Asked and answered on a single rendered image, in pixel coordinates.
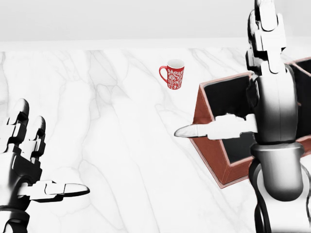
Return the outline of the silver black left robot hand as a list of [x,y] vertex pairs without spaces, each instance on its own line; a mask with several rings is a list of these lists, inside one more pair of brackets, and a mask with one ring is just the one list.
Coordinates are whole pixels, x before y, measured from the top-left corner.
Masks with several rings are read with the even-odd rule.
[[38,116],[27,130],[28,116],[28,102],[19,99],[0,128],[0,208],[25,211],[32,200],[57,202],[88,194],[90,189],[82,184],[41,180],[46,122]]

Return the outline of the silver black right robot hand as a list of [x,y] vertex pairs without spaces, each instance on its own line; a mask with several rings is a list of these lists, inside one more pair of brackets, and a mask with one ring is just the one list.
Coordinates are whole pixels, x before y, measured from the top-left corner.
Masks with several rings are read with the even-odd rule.
[[248,18],[247,69],[253,71],[246,90],[251,114],[218,116],[208,124],[192,124],[178,129],[177,137],[203,137],[211,140],[238,138],[255,133],[259,144],[295,141],[298,104],[294,75],[281,53],[286,48],[284,22],[276,13],[274,0],[254,0]]

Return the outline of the red-brown desk caddy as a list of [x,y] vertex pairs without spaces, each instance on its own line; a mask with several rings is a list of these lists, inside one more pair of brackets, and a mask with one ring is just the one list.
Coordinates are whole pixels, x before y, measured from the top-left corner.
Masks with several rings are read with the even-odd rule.
[[[311,57],[288,63],[294,71],[298,101],[297,142],[311,154]],[[237,116],[250,112],[246,88],[249,72],[220,78],[199,85],[194,124],[207,124],[216,116],[232,113]],[[191,142],[212,173],[220,188],[247,178],[253,160],[250,147],[255,143],[252,133],[242,133],[239,138],[210,140],[193,137]]]

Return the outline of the red white patterned mug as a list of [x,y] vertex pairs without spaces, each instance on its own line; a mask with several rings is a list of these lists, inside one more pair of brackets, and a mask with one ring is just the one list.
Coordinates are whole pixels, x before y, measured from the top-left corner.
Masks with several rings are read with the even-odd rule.
[[[180,59],[171,59],[167,62],[166,66],[159,68],[159,74],[161,78],[166,82],[169,89],[177,90],[181,87],[185,64]],[[164,78],[161,74],[161,70],[165,69],[167,77]]]

